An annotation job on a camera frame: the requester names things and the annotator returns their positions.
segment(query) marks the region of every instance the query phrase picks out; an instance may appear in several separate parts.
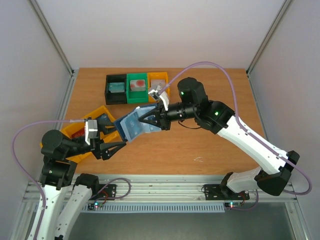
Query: red object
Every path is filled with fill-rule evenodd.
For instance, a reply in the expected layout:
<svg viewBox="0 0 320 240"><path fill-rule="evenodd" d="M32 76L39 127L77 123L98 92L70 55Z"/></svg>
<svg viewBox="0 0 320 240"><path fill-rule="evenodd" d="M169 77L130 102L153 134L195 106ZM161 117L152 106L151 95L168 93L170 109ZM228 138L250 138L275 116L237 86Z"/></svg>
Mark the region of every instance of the red object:
<svg viewBox="0 0 320 240"><path fill-rule="evenodd" d="M144 87L145 86L145 81L144 80L138 80L135 83L138 87Z"/></svg>
<svg viewBox="0 0 320 240"><path fill-rule="evenodd" d="M71 135L71 138L77 138L83 135L85 135L85 128L82 128L79 131L76 131L74 134Z"/></svg>

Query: black cable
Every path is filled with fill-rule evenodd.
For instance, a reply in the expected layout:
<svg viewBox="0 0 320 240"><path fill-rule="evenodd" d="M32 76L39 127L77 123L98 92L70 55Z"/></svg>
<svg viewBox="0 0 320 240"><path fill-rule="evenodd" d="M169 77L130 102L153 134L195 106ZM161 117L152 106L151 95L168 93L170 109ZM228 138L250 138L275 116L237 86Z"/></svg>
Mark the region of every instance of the black cable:
<svg viewBox="0 0 320 240"><path fill-rule="evenodd" d="M180 126L186 128L186 129L200 129L200 128L201 128L200 126L199 126L199 127L189 127L189 126L185 126L185 125L182 124L181 121L178 121L178 124L179 124Z"/></svg>
<svg viewBox="0 0 320 240"><path fill-rule="evenodd" d="M198 114L197 114L197 112L195 110L195 106L192 107L192 111L193 111L193 113L195 115L195 118L198 119L200 122L202 122L202 120L200 119L200 117L198 116Z"/></svg>
<svg viewBox="0 0 320 240"><path fill-rule="evenodd" d="M211 193L209 190L203 191L204 188L205 188L204 186L201 188L201 192L203 192L204 194L210 194Z"/></svg>

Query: metal frame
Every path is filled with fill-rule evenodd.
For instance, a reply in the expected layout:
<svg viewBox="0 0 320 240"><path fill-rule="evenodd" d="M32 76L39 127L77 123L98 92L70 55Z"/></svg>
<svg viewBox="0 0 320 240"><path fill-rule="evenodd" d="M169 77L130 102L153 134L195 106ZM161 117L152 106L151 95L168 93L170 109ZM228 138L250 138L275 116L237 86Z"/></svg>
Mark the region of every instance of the metal frame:
<svg viewBox="0 0 320 240"><path fill-rule="evenodd" d="M260 118L260 122L261 122L261 125L262 125L264 136L265 136L265 139L268 140L266 127L264 125L264 122L263 122L263 119L262 119L262 115L261 115L261 111L260 111L259 106L258 106L255 89L253 88L253 85L252 85L251 75L248 73L247 77L248 77L248 80L249 80L249 83L250 83L250 87L251 87L254 103L255 103L256 109L258 111L258 115L259 115L259 118ZM287 210L287 213L288 213L288 217L289 217L289 220L290 220L290 223L291 223L292 230L293 230L295 238L297 240L310 240L311 239L310 238L310 233L308 231L308 228L307 228L304 216L303 216L303 214L301 212L301 209L300 209L298 201L296 201L296 202L286 202L285 203L285 207L286 207L286 210Z"/></svg>
<svg viewBox="0 0 320 240"><path fill-rule="evenodd" d="M77 76L78 76L78 72L79 70L74 70L73 74L70 76L67 86L65 88L64 94L63 94L63 98L62 101L60 103L60 106L58 108L58 112L56 114L56 118L57 120L63 120L65 119L67 110L68 110L68 106L69 106L69 102L72 96L72 92L74 90L75 84L76 84L76 80L77 80ZM62 123L61 122L57 122L54 124L53 128L60 130L62 128Z"/></svg>
<svg viewBox="0 0 320 240"><path fill-rule="evenodd" d="M270 28L268 29L268 32L266 33L261 45L258 48L258 51L256 52L255 56L253 57L253 60L251 61L248 70L246 71L248 74L250 74L254 67L256 66L258 60L260 59L261 55L263 54L264 50L266 49L268 43L270 42L272 36L274 35L275 31L277 30L278 26L280 25L282 19L286 15L289 7L293 3L294 0L284 0L283 4L278 11L277 15L275 16L275 19L273 20Z"/></svg>
<svg viewBox="0 0 320 240"><path fill-rule="evenodd" d="M73 69L64 53L64 51L62 50L58 40L55 37L54 32L51 30L51 27L49 26L49 23L45 17L45 15L43 14L37 0L28 0L33 11L35 12L36 16L38 17L40 23L42 24L44 30L46 31L48 37L50 38L52 44L54 45L55 49L57 50L58 54L60 55L67 71L70 73L70 75L73 74Z"/></svg>
<svg viewBox="0 0 320 240"><path fill-rule="evenodd" d="M71 186L66 194L65 201L67 202L71 196L72 186L77 178L74 176ZM223 175L120 175L120 174L98 174L100 184L106 183L109 180L118 177L128 178L131 182L131 193L123 198L114 201L109 201L105 208L98 211L90 211L94 214L106 213L132 213L136 207L139 213L152 213L155 208L147 206L159 207L162 212L194 212L194 213L221 213L221 206L223 200L220 201L206 201L205 194L201 191L204 184L218 184L223 179ZM116 181L117 195L121 196L128 190L128 184L124 181ZM289 183L287 190L293 190ZM282 193L280 196L271 196L259 190L259 202L262 203L286 203L293 213L300 211L296 196ZM255 202L255 191L249 191L251 199L248 203ZM22 239L28 232L32 216L37 209L40 193L33 183L29 183L23 197L22 205L19 210L19 221L17 221L12 240ZM304 236L307 233L305 223L301 221L299 215L294 215L295 218L290 217L290 222L296 236Z"/></svg>

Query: black bracket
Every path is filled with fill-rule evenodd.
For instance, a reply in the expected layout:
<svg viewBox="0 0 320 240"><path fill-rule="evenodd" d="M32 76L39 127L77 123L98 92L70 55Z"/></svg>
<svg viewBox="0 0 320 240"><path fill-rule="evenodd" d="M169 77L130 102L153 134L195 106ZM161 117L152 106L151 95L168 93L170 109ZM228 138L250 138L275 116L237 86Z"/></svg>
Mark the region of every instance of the black bracket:
<svg viewBox="0 0 320 240"><path fill-rule="evenodd" d="M102 160L108 160L116 152L122 149L126 144L127 143L125 141L101 143L99 146L95 147L94 150L92 150L91 152L93 153L96 159L102 158Z"/></svg>
<svg viewBox="0 0 320 240"><path fill-rule="evenodd" d="M95 210L95 205L93 203L88 203L88 206L87 206L88 210L92 211L92 210Z"/></svg>
<svg viewBox="0 0 320 240"><path fill-rule="evenodd" d="M97 194L100 190L98 176L88 173L81 173L81 175L76 178L74 185L86 186L88 189L91 189L93 195Z"/></svg>
<svg viewBox="0 0 320 240"><path fill-rule="evenodd" d="M290 162L296 165L300 155L295 151L289 151L287 157ZM279 196L285 189L293 169L292 166L286 163L284 167L279 168L280 172L275 174L269 175L261 170L254 180L256 180L258 187L267 194Z"/></svg>
<svg viewBox="0 0 320 240"><path fill-rule="evenodd" d="M249 193L246 193L245 191L234 193L232 195L229 195L228 197L225 197L220 190L220 184L205 184L202 187L202 192L205 195L205 200L230 200L230 201L236 201L236 200L249 200L250 196Z"/></svg>
<svg viewBox="0 0 320 240"><path fill-rule="evenodd" d="M75 174L77 163L69 160L52 161L46 156L43 158L44 165L40 175L42 187L50 185L60 190L63 187L71 185Z"/></svg>
<svg viewBox="0 0 320 240"><path fill-rule="evenodd" d="M161 130L170 130L171 122L167 120L164 103L160 101L154 109L138 118L139 122L153 125Z"/></svg>
<svg viewBox="0 0 320 240"><path fill-rule="evenodd" d="M96 122L98 123L98 131L104 135L111 134L117 130L110 119L97 119Z"/></svg>
<svg viewBox="0 0 320 240"><path fill-rule="evenodd" d="M103 188L104 184L99 184L99 189ZM116 196L117 193L117 185L116 184L109 184L108 186L106 186L103 191L105 191L108 194L108 197L110 198L114 198ZM97 194L96 196L94 196L93 198L91 198L90 200L96 200L99 198L104 198L105 194L100 192L99 194Z"/></svg>

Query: white wall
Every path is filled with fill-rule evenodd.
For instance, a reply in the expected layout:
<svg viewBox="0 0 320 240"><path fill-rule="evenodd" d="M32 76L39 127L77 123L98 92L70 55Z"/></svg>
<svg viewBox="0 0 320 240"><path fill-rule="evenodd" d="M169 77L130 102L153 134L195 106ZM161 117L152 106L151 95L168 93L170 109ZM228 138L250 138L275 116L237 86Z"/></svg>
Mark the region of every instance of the white wall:
<svg viewBox="0 0 320 240"><path fill-rule="evenodd" d="M0 239L8 239L27 179L10 154L15 132L57 115L68 72L27 0L0 3ZM34 177L43 165L39 142L51 125L23 132L17 156Z"/></svg>
<svg viewBox="0 0 320 240"><path fill-rule="evenodd" d="M252 84L272 143L300 154L298 165L313 191L298 201L311 232L320 239L320 1L295 0L252 73ZM294 171L296 191L307 189Z"/></svg>
<svg viewBox="0 0 320 240"><path fill-rule="evenodd" d="M247 68L283 0L38 0L74 69Z"/></svg>

